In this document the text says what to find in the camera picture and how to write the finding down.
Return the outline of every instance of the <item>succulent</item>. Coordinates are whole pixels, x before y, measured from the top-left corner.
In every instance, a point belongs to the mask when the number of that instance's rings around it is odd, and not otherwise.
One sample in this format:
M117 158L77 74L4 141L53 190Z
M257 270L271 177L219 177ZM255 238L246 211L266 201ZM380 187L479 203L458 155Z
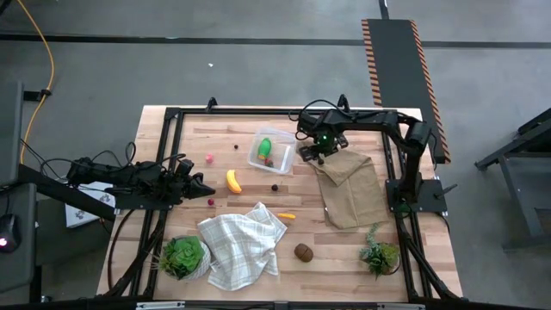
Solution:
M399 248L396 245L378 243L375 233L379 228L373 224L367 234L368 248L360 250L360 259L369 265L369 272L375 274L375 279L394 270L399 261Z
M180 280L195 271L204 254L196 236L172 239L164 246L158 267Z

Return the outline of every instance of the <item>black and orange striped ramp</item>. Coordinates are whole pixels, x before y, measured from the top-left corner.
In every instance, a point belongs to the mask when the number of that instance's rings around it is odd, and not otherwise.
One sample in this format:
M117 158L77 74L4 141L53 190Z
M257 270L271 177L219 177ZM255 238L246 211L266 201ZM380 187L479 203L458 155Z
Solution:
M449 163L448 142L415 22L362 20L362 33L375 105L421 109L436 135L436 162ZM429 144L432 149L433 139Z

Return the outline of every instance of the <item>white checkered towel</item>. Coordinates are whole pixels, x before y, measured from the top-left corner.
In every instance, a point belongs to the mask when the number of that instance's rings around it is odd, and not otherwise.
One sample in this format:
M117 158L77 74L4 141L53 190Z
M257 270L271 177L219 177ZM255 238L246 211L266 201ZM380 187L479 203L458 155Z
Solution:
M236 290L254 283L264 267L277 276L276 244L287 230L261 202L246 215L223 214L197 225L217 262L208 282Z

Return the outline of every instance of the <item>banana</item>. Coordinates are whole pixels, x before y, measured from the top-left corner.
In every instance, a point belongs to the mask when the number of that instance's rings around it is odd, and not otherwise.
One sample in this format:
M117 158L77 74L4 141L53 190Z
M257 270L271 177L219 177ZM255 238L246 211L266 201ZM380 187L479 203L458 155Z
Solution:
M235 180L235 170L228 170L226 173L227 188L229 188L235 194L241 193L241 187Z

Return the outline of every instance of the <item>wooden tabletop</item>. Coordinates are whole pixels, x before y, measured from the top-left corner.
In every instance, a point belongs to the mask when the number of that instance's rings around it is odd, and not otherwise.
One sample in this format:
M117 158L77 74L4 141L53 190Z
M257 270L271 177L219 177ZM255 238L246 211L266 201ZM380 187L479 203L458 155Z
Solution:
M135 161L154 160L163 126L165 106L145 106L136 135ZM414 108L399 109L400 112L421 118ZM171 123L167 143L169 156L175 122ZM195 172L203 172L205 183L216 189L215 205L209 207L208 198L184 201L169 213L164 241L178 235L199 235L197 224L206 218L220 214L245 214L257 202L263 202L274 213L296 214L296 220L285 220L288 230L275 248L279 276L263 273L254 284L235 292L227 292L207 282L208 275L193 281L176 281L163 272L158 273L154 298L157 300L226 300L226 301L407 301L402 269L392 276L375 276L368 273L368 266L358 258L360 248L366 246L365 234L369 226L338 230L325 223L323 202L317 177L307 163L297 155L293 168L287 175L253 168L247 163L247 154L254 133L260 127L274 127L294 133L296 123L287 116L268 115L186 115L180 152L195 162ZM375 163L381 188L387 179L383 157L381 134L376 132L346 132L348 150L369 155ZM205 156L211 152L214 162L207 164ZM233 194L226 187L226 172L236 170L243 189ZM399 177L399 167L395 170ZM425 179L433 178L434 171L427 148L421 161ZM279 184L273 192L272 184ZM113 257L114 282L122 276L136 255L139 234L145 212L137 210L121 229ZM115 227L121 221L120 215ZM418 214L424 243L425 256L437 274L457 295L461 286L448 231L443 220L434 214ZM381 225L376 238L398 244L393 220ZM304 243L314 252L310 263L303 263L294 256L294 247ZM411 257L416 289L422 294L419 269ZM98 294L108 290L107 258L103 266ZM149 263L145 264L141 289L145 286Z

